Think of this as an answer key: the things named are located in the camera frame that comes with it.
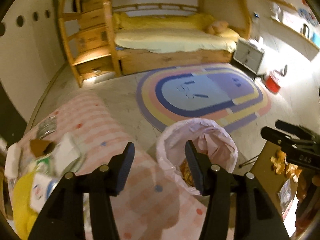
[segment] red bucket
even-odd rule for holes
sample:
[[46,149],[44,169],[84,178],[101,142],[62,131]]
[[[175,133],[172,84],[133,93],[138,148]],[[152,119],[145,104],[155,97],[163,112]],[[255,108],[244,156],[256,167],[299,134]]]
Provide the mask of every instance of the red bucket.
[[272,79],[271,75],[265,81],[265,86],[273,93],[278,93],[280,86]]

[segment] wooden ladder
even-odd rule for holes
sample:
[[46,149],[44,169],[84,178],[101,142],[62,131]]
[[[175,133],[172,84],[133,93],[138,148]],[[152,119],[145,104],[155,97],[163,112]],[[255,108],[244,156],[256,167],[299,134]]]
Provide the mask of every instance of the wooden ladder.
[[[111,0],[76,0],[76,13],[63,13],[59,4],[59,23],[68,62],[79,87],[85,79],[114,71],[121,76],[115,47]],[[80,31],[67,37],[65,22],[77,20]],[[79,54],[73,57],[69,42],[75,39]]]

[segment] yellow bedding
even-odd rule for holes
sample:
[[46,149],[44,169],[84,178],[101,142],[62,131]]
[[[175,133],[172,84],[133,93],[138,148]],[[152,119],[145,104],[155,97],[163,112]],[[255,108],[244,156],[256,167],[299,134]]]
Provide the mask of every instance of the yellow bedding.
[[205,30],[215,21],[213,16],[205,13],[196,13],[190,16],[140,16],[129,17],[126,13],[113,14],[113,26],[117,29],[198,29]]
[[239,37],[236,32],[233,32],[233,37],[223,38],[197,29],[119,30],[116,34],[116,44],[123,48],[146,49],[155,53],[191,52],[199,49],[234,52],[235,41]]

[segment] trash bin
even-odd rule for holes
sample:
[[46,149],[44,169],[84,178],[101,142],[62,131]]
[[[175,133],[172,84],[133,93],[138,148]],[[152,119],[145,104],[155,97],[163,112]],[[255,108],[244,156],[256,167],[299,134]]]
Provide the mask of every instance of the trash bin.
[[192,195],[200,192],[182,178],[180,165],[185,161],[185,144],[192,140],[197,151],[208,154],[212,163],[233,172],[238,149],[231,136],[215,121],[193,118],[167,127],[156,146],[156,158],[164,173]]

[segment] pink tablecloth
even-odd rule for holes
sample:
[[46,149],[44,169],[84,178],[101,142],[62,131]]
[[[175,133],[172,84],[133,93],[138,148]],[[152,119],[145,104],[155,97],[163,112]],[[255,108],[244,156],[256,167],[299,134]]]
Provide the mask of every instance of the pink tablecloth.
[[[71,131],[87,145],[87,158],[77,175],[90,173],[108,163],[113,155],[122,153],[128,141],[132,141],[95,94],[81,94],[52,115],[57,117],[57,131],[46,139],[59,142]],[[20,176],[27,172],[33,159],[29,141],[36,137],[36,131],[37,126],[19,142],[23,148]],[[167,179],[139,145],[135,144],[135,147],[135,159],[125,188],[118,197],[111,198],[120,238],[199,239],[206,207]],[[92,239],[92,235],[87,234],[87,239]]]

